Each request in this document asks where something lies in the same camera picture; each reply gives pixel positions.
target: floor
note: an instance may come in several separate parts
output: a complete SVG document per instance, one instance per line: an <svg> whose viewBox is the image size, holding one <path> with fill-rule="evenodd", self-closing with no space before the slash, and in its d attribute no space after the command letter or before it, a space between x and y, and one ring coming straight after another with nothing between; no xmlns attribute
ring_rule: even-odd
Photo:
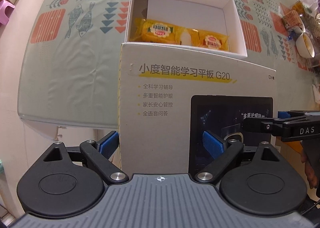
<svg viewBox="0 0 320 228"><path fill-rule="evenodd" d="M57 126L42 125L47 132L39 134L23 123L17 114L20 70L30 32L44 0L17 0L6 26L0 26L0 159L4 174L0 175L0 194L6 208L15 217L21 216L16 185L21 176L53 142ZM96 139L93 129L59 129L60 139L69 146L83 140Z"/></svg>

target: tablecloth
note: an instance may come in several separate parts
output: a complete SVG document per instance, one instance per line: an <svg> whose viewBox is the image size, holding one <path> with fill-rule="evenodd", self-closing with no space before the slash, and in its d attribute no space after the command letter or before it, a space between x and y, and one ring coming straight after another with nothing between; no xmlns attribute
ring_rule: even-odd
<svg viewBox="0 0 320 228"><path fill-rule="evenodd" d="M296 0L234 1L246 60L277 70L278 109L313 108L312 73L278 15L279 7L286 12ZM128 7L129 0L44 1L21 69L21 118L117 128L119 56Z"/></svg>

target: black tablet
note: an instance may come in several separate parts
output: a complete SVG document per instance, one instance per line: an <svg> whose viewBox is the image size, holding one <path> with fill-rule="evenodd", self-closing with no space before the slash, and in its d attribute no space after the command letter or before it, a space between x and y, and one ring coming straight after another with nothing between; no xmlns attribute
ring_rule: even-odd
<svg viewBox="0 0 320 228"><path fill-rule="evenodd" d="M213 159L202 143L204 131L221 137L236 137L247 146L271 141L271 134L246 132L242 121L246 117L272 117L271 97L195 95L191 98L189 173L195 175Z"/></svg>

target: fish print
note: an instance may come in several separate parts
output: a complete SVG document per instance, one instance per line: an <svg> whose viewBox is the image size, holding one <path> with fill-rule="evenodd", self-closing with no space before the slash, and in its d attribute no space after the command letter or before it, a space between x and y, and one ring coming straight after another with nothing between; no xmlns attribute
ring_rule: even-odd
<svg viewBox="0 0 320 228"><path fill-rule="evenodd" d="M76 23L80 14L82 14L82 13L83 13L83 9L82 9L81 5L77 5L75 9L73 9L70 13L68 13L68 15L70 15L69 16L69 30L67 31L67 34L64 37L65 39L70 37L71 28Z"/></svg>
<svg viewBox="0 0 320 228"><path fill-rule="evenodd" d="M276 58L278 58L279 51L277 49L275 40L273 39L273 34L272 34L271 30L270 30L270 33L271 33L271 50L272 50L273 54L276 56Z"/></svg>
<svg viewBox="0 0 320 228"><path fill-rule="evenodd" d="M270 56L270 50L269 50L269 34L267 33L265 28L262 28L260 34L263 37L264 43L267 46L267 55Z"/></svg>
<svg viewBox="0 0 320 228"><path fill-rule="evenodd" d="M90 3L89 11L84 15L84 17L82 17L80 24L76 26L76 28L79 30L80 37L83 37L93 26L93 24L91 24L91 10L94 7L94 4L95 3Z"/></svg>

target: tablet box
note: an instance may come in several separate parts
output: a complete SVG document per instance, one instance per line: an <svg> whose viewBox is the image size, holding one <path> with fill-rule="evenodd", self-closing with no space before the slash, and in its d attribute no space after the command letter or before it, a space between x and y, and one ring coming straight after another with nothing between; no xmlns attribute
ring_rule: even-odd
<svg viewBox="0 0 320 228"><path fill-rule="evenodd" d="M172 44L159 45L182 47L238 59L247 57L234 0L130 0L125 42L130 42L135 34L136 18L159 20L186 28L228 35L230 51Z"/></svg>
<svg viewBox="0 0 320 228"><path fill-rule="evenodd" d="M205 129L242 133L245 144L257 145L265 138L248 139L242 119L276 114L273 69L181 47L122 44L119 134L128 175L194 172L210 160L201 147Z"/></svg>

